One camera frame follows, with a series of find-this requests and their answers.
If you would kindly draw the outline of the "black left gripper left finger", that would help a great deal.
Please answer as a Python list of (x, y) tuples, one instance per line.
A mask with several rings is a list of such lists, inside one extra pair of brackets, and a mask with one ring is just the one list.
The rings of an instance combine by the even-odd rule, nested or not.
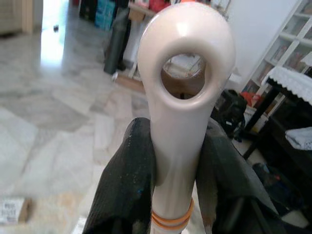
[(150, 120), (137, 117), (101, 174), (83, 233), (150, 233), (155, 183)]

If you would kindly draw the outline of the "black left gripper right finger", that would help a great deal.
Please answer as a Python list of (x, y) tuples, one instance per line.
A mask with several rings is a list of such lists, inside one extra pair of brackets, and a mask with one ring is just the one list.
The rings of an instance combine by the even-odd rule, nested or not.
[(197, 194), (204, 228), (213, 234), (286, 233), (255, 171), (213, 119), (200, 152)]

